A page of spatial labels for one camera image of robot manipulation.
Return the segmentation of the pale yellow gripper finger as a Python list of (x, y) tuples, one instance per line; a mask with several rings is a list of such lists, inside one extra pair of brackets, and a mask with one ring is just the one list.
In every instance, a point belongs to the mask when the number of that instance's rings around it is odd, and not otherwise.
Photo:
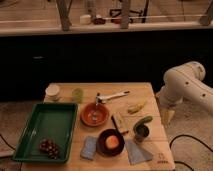
[(168, 126), (171, 119), (173, 118), (175, 111), (172, 109), (163, 108), (161, 110), (161, 120), (164, 126)]

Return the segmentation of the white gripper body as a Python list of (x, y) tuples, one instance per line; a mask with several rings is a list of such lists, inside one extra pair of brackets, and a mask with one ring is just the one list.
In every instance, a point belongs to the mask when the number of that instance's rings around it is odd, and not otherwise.
[(164, 108), (170, 108), (175, 105), (172, 92), (167, 87), (162, 87), (156, 94), (160, 105)]

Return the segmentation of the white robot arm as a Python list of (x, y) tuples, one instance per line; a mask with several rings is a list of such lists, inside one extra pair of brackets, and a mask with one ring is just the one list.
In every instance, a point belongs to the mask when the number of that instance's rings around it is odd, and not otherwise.
[(163, 76), (164, 85), (156, 93), (161, 122), (167, 126), (175, 114), (174, 107), (187, 99), (213, 115), (213, 88), (202, 82), (204, 66), (196, 61), (168, 69)]

